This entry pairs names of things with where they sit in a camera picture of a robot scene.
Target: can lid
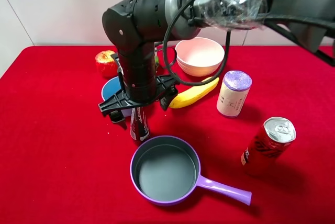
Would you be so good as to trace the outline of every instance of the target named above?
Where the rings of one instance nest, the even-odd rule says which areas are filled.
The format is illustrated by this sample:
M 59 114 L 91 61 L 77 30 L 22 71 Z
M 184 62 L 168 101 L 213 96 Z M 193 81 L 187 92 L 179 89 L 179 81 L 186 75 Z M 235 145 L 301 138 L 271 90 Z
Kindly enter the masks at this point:
M 224 84 L 233 91 L 243 92 L 250 88 L 252 79 L 243 71 L 228 71 L 224 76 Z
M 267 135 L 276 142 L 288 143 L 297 137 L 297 133 L 291 121 L 286 118 L 272 117 L 264 123 Z

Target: purple lid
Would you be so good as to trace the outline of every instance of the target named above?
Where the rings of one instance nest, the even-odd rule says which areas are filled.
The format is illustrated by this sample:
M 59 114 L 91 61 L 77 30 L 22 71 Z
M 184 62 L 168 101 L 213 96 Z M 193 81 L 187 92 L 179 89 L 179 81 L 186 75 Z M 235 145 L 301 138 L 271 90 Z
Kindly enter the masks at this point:
M 250 88 L 252 79 L 243 71 L 228 71 L 224 76 L 224 83 L 233 91 L 243 92 Z

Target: white label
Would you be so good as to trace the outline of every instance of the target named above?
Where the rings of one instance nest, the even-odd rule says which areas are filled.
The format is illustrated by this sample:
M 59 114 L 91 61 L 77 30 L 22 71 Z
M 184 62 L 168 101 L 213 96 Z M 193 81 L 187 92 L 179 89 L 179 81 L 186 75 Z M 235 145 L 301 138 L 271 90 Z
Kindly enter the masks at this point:
M 222 82 L 216 108 L 225 116 L 235 117 L 239 115 L 248 92 L 249 89 L 243 92 L 233 91 Z

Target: purple pan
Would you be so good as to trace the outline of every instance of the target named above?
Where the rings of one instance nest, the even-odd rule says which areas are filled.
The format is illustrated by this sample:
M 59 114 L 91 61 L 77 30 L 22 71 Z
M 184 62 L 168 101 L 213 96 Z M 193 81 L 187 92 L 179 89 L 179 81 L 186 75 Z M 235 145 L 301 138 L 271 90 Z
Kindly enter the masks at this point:
M 135 188 L 156 205 L 180 203 L 197 186 L 250 205 L 251 192 L 209 180 L 200 172 L 200 160 L 195 150 L 173 136 L 148 140 L 136 150 L 130 163 L 130 176 Z

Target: blue bowl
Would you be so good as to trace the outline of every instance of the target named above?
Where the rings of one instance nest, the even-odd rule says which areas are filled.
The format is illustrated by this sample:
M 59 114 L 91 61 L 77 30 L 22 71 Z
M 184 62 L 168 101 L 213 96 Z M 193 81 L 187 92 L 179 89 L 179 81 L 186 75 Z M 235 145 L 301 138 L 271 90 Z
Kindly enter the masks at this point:
M 109 99 L 112 95 L 114 95 L 118 90 L 121 89 L 120 81 L 118 77 L 115 77 L 111 80 L 109 80 L 101 90 L 101 97 L 105 101 L 106 99 Z M 131 116 L 131 109 L 125 109 L 121 110 L 124 117 L 130 117 Z

